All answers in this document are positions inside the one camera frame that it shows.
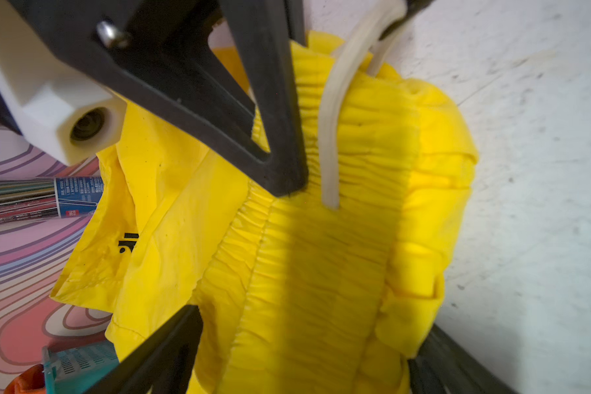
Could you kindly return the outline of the yellow shorts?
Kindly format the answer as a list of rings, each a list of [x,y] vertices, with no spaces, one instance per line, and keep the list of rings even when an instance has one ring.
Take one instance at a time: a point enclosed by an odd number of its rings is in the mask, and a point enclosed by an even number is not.
[[[428,82],[362,64],[338,128],[340,208],[320,197],[318,107],[341,40],[292,45],[309,168],[277,198],[129,103],[98,154],[103,197],[51,296],[102,310],[125,359],[180,308],[204,329],[191,393],[406,393],[445,292],[478,153]]]

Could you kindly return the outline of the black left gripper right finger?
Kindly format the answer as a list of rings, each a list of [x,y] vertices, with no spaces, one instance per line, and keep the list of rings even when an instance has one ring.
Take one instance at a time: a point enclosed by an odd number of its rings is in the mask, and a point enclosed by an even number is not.
[[[408,366],[413,393],[515,394],[437,325]]]

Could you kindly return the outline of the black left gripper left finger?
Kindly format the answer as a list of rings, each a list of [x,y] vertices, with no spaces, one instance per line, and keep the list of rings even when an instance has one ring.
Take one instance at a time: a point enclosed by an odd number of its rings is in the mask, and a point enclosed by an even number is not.
[[[203,331],[200,310],[182,307],[89,393],[185,393]]]

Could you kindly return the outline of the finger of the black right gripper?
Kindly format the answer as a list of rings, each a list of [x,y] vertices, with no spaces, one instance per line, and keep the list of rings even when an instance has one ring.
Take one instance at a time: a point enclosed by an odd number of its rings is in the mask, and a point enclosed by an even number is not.
[[[194,136],[277,197],[308,179],[300,1],[16,1],[62,62]]]

